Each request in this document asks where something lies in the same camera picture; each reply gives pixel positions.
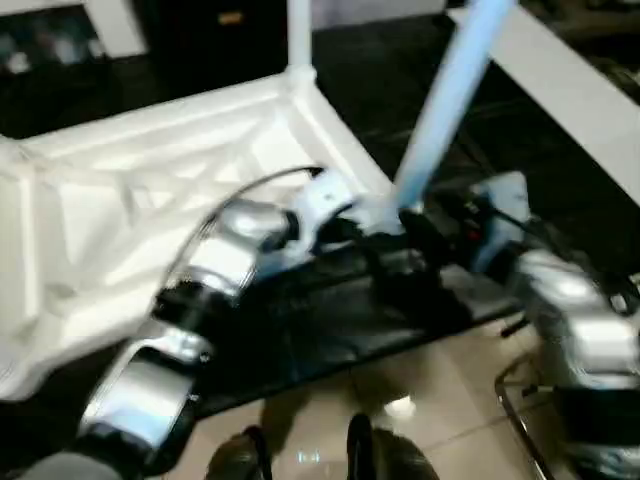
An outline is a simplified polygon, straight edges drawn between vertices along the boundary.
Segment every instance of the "cable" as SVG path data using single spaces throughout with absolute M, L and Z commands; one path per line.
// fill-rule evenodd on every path
M 229 197 L 223 200 L 222 203 L 214 207 L 211 210 L 211 212 L 207 214 L 204 220 L 200 222 L 200 224 L 195 229 L 193 229 L 193 231 L 189 234 L 189 236 L 187 237 L 187 240 L 182 244 L 182 246 L 180 247 L 180 250 L 178 250 L 178 253 L 176 254 L 173 262 L 171 262 L 171 264 L 165 270 L 165 273 L 160 282 L 158 291 L 162 290 L 164 287 L 167 286 L 167 284 L 171 280 L 171 277 L 174 275 L 175 271 L 177 270 L 178 266 L 182 263 L 183 259 L 187 256 L 190 250 L 193 249 L 195 240 L 197 239 L 199 240 L 199 237 L 211 227 L 211 225 L 220 216 L 220 213 L 222 213 L 222 211 L 225 208 L 227 208 L 231 203 L 235 202 L 238 198 L 240 198 L 242 195 L 249 192 L 250 190 L 254 190 L 255 188 L 265 185 L 278 178 L 286 177 L 288 175 L 293 175 L 294 173 L 300 173 L 300 172 L 308 172 L 308 173 L 311 173 L 311 175 L 315 176 L 321 173 L 323 170 L 324 168 L 322 167 L 316 167 L 316 166 L 310 166 L 310 165 L 303 166 L 303 167 L 288 168 L 286 170 L 280 170 L 279 172 L 272 173 L 265 177 L 259 178 L 258 180 L 255 180 L 245 185 L 244 187 L 241 187 L 239 190 L 231 194 Z
M 531 237 L 536 238 L 541 242 L 545 243 L 551 249 L 551 251 L 553 251 L 553 253 L 555 253 L 559 257 L 573 260 L 572 258 L 568 258 L 571 256 L 570 255 L 571 249 L 568 247 L 568 245 L 561 244 L 561 242 L 559 242 L 556 238 L 553 238 L 553 236 L 546 229 L 544 229 L 544 225 L 543 225 L 543 233 L 541 233 L 539 231 L 536 231 L 530 225 L 524 222 L 521 222 L 516 218 L 513 218 L 511 215 L 503 212 L 502 210 L 497 209 L 496 207 L 494 207 L 488 202 L 486 203 L 483 202 L 482 206 L 484 208 L 487 208 L 489 212 L 491 212 L 496 217 L 500 217 L 501 219 L 509 222 L 510 224 L 515 225 L 516 227 L 518 227 L 519 229 L 521 229 L 523 232 L 530 235 Z

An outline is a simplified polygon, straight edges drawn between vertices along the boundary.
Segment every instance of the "light blue pole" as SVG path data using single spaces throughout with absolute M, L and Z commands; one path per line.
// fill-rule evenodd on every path
M 420 202 L 469 107 L 487 68 L 491 44 L 514 3 L 473 0 L 466 22 L 445 53 L 396 175 L 395 200 L 399 207 Z

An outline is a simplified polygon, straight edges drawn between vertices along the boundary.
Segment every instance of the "tiled floor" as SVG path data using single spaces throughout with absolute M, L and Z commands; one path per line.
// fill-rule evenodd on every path
M 364 411 L 375 425 L 411 439 L 442 480 L 534 479 L 533 467 L 497 404 L 493 381 L 512 359 L 535 348 L 535 337 L 525 330 L 501 339 L 505 321 L 208 419 L 167 478 L 203 478 L 222 442 L 259 424 L 274 453 L 274 478 L 343 480 L 347 426 L 353 414 Z M 520 401 L 518 407 L 543 452 L 556 452 L 555 419 L 545 399 Z M 558 480 L 570 478 L 562 466 L 557 468 Z

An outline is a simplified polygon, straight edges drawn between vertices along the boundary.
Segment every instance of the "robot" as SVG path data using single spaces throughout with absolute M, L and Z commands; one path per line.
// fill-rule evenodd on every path
M 206 372 L 216 355 L 216 328 L 228 324 L 247 289 L 348 245 L 358 246 L 375 273 L 379 265 L 369 239 L 376 236 L 408 239 L 439 266 L 458 264 L 508 286 L 543 340 L 547 386 L 568 426 L 570 457 L 589 474 L 640 478 L 635 287 L 605 282 L 559 246 L 532 217 L 520 173 L 443 195 L 437 214 L 432 205 L 420 208 L 511 3 L 472 5 L 418 121 L 394 198 L 360 197 L 339 172 L 314 166 L 260 179 L 217 206 L 185 242 L 146 321 L 98 384 L 76 442 L 23 478 L 129 480 L 170 470 L 196 423 L 205 380 L 215 381 Z M 301 171 L 311 179 L 287 205 L 242 198 L 258 185 Z M 380 435 L 366 417 L 357 416 L 351 427 L 349 478 L 384 477 L 371 454 Z M 238 457 L 246 461 L 226 470 L 216 460 L 221 454 L 214 456 L 211 478 L 252 478 L 247 471 L 271 478 L 259 432 L 249 429 L 233 444 L 248 445 L 243 451 L 251 453 Z M 436 478 L 419 452 L 408 455 L 424 465 L 416 478 Z

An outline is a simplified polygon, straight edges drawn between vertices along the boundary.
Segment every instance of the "black wire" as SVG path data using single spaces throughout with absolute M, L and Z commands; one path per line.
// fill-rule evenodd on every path
M 546 229 L 543 228 L 544 233 L 538 232 L 534 228 L 532 228 L 530 225 L 524 222 L 521 222 L 516 218 L 513 218 L 511 215 L 503 212 L 502 210 L 495 208 L 492 205 L 488 205 L 488 208 L 489 208 L 489 211 L 496 217 L 500 217 L 501 219 L 520 228 L 526 234 L 545 243 L 553 251 L 553 253 L 555 253 L 559 257 L 573 260 L 573 258 L 567 258 L 567 257 L 571 257 L 570 255 L 571 249 L 567 245 L 561 244 L 557 239 L 553 238 L 553 236 Z
M 288 168 L 288 169 L 285 169 L 285 170 L 280 170 L 279 172 L 272 173 L 272 174 L 267 175 L 265 177 L 259 178 L 258 180 L 255 180 L 255 181 L 253 181 L 251 183 L 248 183 L 244 187 L 241 187 L 239 190 L 237 190 L 236 192 L 231 194 L 229 197 L 227 197 L 225 200 L 223 200 L 222 203 L 220 203 L 219 205 L 214 207 L 211 210 L 211 212 L 209 212 L 207 214 L 207 216 L 204 218 L 204 220 L 202 222 L 200 222 L 200 224 L 191 232 L 189 237 L 187 237 L 187 240 L 180 247 L 180 250 L 176 254 L 173 262 L 171 263 L 171 265 L 169 265 L 169 267 L 165 271 L 165 274 L 164 274 L 164 276 L 162 278 L 162 281 L 160 283 L 159 290 L 161 290 L 164 287 L 166 287 L 167 283 L 171 279 L 171 276 L 175 273 L 175 271 L 178 268 L 178 266 L 182 263 L 182 260 L 184 259 L 185 254 L 193 246 L 194 240 L 196 240 L 196 238 L 198 238 L 200 235 L 202 235 L 204 232 L 206 232 L 207 229 L 210 228 L 211 224 L 213 224 L 218 219 L 218 217 L 220 216 L 222 211 L 225 208 L 227 208 L 231 203 L 233 203 L 236 200 L 238 200 L 238 198 L 240 198 L 242 195 L 244 195 L 245 193 L 249 192 L 250 190 L 254 190 L 255 188 L 258 188 L 258 187 L 260 187 L 262 185 L 265 185 L 265 184 L 267 184 L 269 182 L 272 182 L 273 180 L 276 180 L 278 178 L 286 177 L 288 175 L 293 175 L 294 173 L 300 173 L 300 172 L 308 172 L 308 173 L 311 173 L 311 175 L 315 176 L 315 175 L 321 173 L 323 170 L 324 170 L 324 168 L 313 166 L 313 165 L 306 165 L 306 166 L 303 166 L 303 167 L 293 167 L 293 168 Z

